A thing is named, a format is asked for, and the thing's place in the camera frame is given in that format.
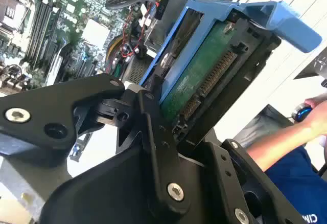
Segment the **black metal bracket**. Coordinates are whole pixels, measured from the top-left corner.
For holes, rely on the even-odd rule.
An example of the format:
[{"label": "black metal bracket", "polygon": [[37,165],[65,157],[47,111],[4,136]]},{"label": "black metal bracket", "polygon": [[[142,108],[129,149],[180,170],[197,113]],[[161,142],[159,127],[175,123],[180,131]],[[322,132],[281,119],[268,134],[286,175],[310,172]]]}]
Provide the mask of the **black metal bracket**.
[{"label": "black metal bracket", "polygon": [[[40,166],[62,163],[91,107],[124,90],[118,79],[101,74],[2,97],[0,154]],[[29,118],[19,122],[11,115]]]},{"label": "black metal bracket", "polygon": [[[119,127],[120,153],[59,187],[43,209],[41,224],[90,223],[99,215],[98,223],[112,218],[118,223],[256,224],[258,214],[266,224],[304,223],[237,142],[200,143],[194,152],[198,161],[179,155],[158,94],[124,91],[114,77],[97,75],[0,99],[0,154],[41,166],[63,162],[77,135],[103,123]],[[122,185],[129,189],[121,191]],[[248,193],[255,193],[255,200]],[[94,213],[80,214],[82,209]],[[121,216],[127,211],[133,215]]]},{"label": "black metal bracket", "polygon": [[306,223],[239,143],[225,140],[221,147],[232,159],[247,205],[255,217],[261,216],[265,224]]}]

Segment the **green pcb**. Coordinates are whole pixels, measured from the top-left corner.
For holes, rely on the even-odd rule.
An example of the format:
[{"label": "green pcb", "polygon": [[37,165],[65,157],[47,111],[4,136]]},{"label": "green pcb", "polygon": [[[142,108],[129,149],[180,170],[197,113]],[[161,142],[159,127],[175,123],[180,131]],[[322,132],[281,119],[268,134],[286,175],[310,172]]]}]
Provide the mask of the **green pcb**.
[{"label": "green pcb", "polygon": [[185,107],[225,52],[229,40],[235,33],[232,30],[225,34],[223,32],[225,27],[226,23],[221,22],[213,26],[188,67],[161,104],[162,114],[168,121],[172,121]]}]

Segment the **silver bolt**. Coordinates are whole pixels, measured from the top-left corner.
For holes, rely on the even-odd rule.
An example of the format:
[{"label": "silver bolt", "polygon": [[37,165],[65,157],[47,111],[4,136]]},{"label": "silver bolt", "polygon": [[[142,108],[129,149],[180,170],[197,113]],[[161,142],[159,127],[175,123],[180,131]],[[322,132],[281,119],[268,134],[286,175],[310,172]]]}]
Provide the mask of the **silver bolt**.
[{"label": "silver bolt", "polygon": [[225,34],[228,34],[231,30],[233,29],[233,24],[232,23],[228,23],[225,27],[225,29],[223,30],[223,32]]},{"label": "silver bolt", "polygon": [[238,146],[234,141],[231,142],[231,145],[232,145],[235,149],[239,148],[239,146]]},{"label": "silver bolt", "polygon": [[168,60],[168,56],[169,56],[169,53],[166,53],[165,56],[162,58],[162,61],[161,61],[161,63],[160,63],[160,66],[161,66],[162,68],[165,68],[166,63],[167,63],[167,60]]},{"label": "silver bolt", "polygon": [[31,118],[31,114],[22,108],[11,108],[6,111],[5,117],[13,123],[25,123]]},{"label": "silver bolt", "polygon": [[159,125],[159,129],[161,129],[162,131],[166,131],[166,128],[163,127],[162,125]]},{"label": "silver bolt", "polygon": [[249,218],[243,212],[243,210],[236,208],[235,209],[235,216],[236,216],[237,220],[240,221],[241,224],[249,224]]},{"label": "silver bolt", "polygon": [[111,80],[110,83],[115,86],[119,86],[119,83],[117,83],[115,80]]},{"label": "silver bolt", "polygon": [[150,93],[146,93],[145,96],[148,97],[150,100],[154,99],[153,95]]},{"label": "silver bolt", "polygon": [[176,183],[170,183],[167,186],[169,196],[176,201],[182,201],[184,199],[183,189]]}]

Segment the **hole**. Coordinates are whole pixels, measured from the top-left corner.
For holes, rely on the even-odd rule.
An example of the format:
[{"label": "hole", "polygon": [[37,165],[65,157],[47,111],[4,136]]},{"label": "hole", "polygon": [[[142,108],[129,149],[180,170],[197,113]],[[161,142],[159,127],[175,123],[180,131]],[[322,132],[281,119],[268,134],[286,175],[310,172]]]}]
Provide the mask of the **hole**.
[{"label": "hole", "polygon": [[244,194],[246,204],[249,207],[249,211],[251,214],[255,217],[258,218],[259,216],[262,215],[262,208],[261,208],[261,203],[258,199],[258,197],[253,193],[253,192],[247,192]]},{"label": "hole", "polygon": [[126,121],[128,119],[127,113],[119,113],[117,119],[121,122]]},{"label": "hole", "polygon": [[245,216],[244,216],[243,213],[240,213],[240,214],[239,214],[239,217],[240,217],[240,219],[243,220],[243,221],[246,220],[246,218],[245,218]]},{"label": "hole", "polygon": [[20,113],[19,111],[14,111],[11,115],[16,119],[24,117],[24,115],[22,113]]},{"label": "hole", "polygon": [[237,47],[236,47],[239,51],[243,51],[246,52],[249,50],[249,47],[247,45],[245,45],[244,43],[240,42]]},{"label": "hole", "polygon": [[260,35],[259,35],[257,32],[254,32],[254,33],[252,34],[252,36],[253,36],[254,38],[256,38],[256,39],[258,39],[258,38],[260,37]]},{"label": "hole", "polygon": [[53,139],[63,139],[68,134],[66,127],[60,123],[48,123],[44,126],[44,132]]},{"label": "hole", "polygon": [[119,83],[116,82],[115,80],[111,80],[110,83],[111,83],[112,85],[119,86]]},{"label": "hole", "polygon": [[173,191],[177,196],[180,196],[180,191],[179,191],[177,188],[173,187],[172,191]]}]

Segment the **hand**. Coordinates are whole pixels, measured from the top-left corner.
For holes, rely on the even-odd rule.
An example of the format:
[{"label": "hand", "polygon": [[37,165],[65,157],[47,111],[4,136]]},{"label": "hand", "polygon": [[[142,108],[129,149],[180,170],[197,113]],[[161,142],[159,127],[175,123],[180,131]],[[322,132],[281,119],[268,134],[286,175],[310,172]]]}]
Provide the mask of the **hand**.
[{"label": "hand", "polygon": [[306,99],[305,104],[310,105],[314,109],[317,105],[324,102],[325,100],[327,100],[327,93],[319,95],[319,96],[314,97],[314,98]]},{"label": "hand", "polygon": [[305,100],[313,110],[304,119],[303,125],[311,128],[314,136],[327,134],[327,94]]}]

